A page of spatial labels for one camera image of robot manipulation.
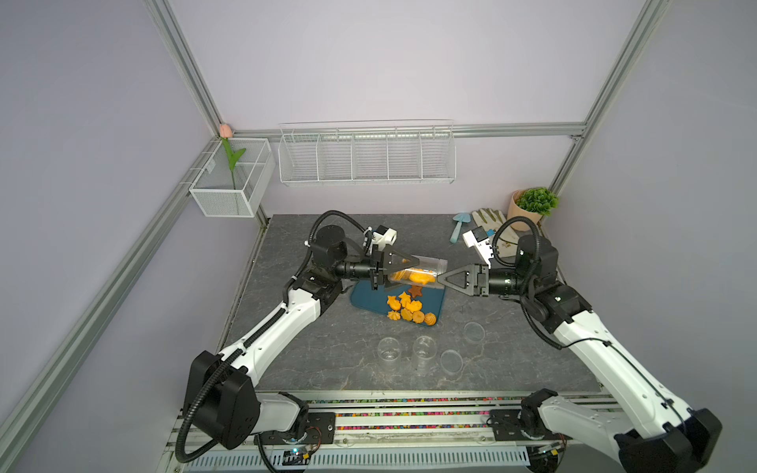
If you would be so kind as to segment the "batch orange cookies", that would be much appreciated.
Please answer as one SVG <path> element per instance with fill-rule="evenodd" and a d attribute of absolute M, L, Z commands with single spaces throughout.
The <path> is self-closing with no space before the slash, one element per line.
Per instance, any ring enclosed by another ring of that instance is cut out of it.
<path fill-rule="evenodd" d="M 400 317 L 405 321 L 412 321 L 416 324 L 425 324 L 428 326 L 433 326 L 438 321 L 435 313 L 424 313 L 421 301 L 403 299 L 400 302 L 400 307 Z"/>
<path fill-rule="evenodd" d="M 411 275 L 409 277 L 411 283 L 409 285 L 414 286 L 431 286 L 437 283 L 437 273 L 432 270 L 413 267 L 404 270 L 409 270 Z"/>

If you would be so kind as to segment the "clear cookie jar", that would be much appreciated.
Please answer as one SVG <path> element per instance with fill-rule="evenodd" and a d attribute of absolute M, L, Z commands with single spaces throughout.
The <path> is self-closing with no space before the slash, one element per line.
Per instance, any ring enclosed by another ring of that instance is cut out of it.
<path fill-rule="evenodd" d="M 417 374 L 431 372 L 438 352 L 438 346 L 434 338 L 422 335 L 416 338 L 412 346 L 411 364 Z"/>
<path fill-rule="evenodd" d="M 377 347 L 380 367 L 385 372 L 395 372 L 402 360 L 402 345 L 393 337 L 384 337 Z"/>
<path fill-rule="evenodd" d="M 421 288 L 443 289 L 444 286 L 438 282 L 438 277 L 447 271 L 449 262 L 446 259 L 426 256 L 418 256 L 418 260 L 417 265 L 390 275 L 390 281 Z"/>

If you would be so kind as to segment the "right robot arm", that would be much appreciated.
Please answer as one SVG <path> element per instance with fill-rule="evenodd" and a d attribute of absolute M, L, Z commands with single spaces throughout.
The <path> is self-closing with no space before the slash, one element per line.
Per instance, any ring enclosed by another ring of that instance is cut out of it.
<path fill-rule="evenodd" d="M 440 284 L 469 297 L 499 296 L 518 303 L 534 333 L 556 350 L 569 350 L 595 375 L 622 409 L 603 415 L 542 388 L 520 402 L 516 425 L 527 439 L 562 435 L 617 461 L 627 472 L 698 472 L 708 465 L 723 424 L 709 409 L 695 410 L 659 382 L 609 332 L 591 304 L 559 281 L 559 252 L 527 218 L 530 229 L 516 255 L 500 256 L 503 232 L 475 230 L 481 262 L 438 276 Z"/>

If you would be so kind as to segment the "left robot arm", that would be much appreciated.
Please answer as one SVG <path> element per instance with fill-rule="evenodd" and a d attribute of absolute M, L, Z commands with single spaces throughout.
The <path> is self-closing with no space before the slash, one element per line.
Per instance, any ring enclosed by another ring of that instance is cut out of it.
<path fill-rule="evenodd" d="M 175 440 L 177 462 L 193 462 L 216 445 L 235 449 L 269 432 L 293 441 L 307 437 L 308 404 L 288 392 L 259 394 L 256 386 L 294 338 L 342 295 L 344 281 L 364 280 L 378 289 L 393 274 L 419 264 L 418 257 L 395 248 L 395 241 L 395 230 L 365 227 L 341 211 L 317 217 L 281 302 L 239 340 L 193 360 Z"/>

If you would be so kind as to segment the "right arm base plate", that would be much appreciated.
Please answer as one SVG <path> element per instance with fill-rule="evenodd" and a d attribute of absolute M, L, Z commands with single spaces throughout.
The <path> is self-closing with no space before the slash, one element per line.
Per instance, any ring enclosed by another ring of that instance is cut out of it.
<path fill-rule="evenodd" d="M 569 437 L 548 431 L 543 423 L 520 409 L 492 409 L 485 425 L 496 441 L 569 441 Z"/>

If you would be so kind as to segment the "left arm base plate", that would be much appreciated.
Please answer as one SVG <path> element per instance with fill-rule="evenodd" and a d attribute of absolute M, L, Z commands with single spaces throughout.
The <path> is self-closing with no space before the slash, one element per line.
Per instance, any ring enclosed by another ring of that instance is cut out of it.
<path fill-rule="evenodd" d="M 264 432 L 262 439 L 264 445 L 332 445 L 335 434 L 336 414 L 315 411 L 308 414 L 301 428 L 293 432 Z"/>

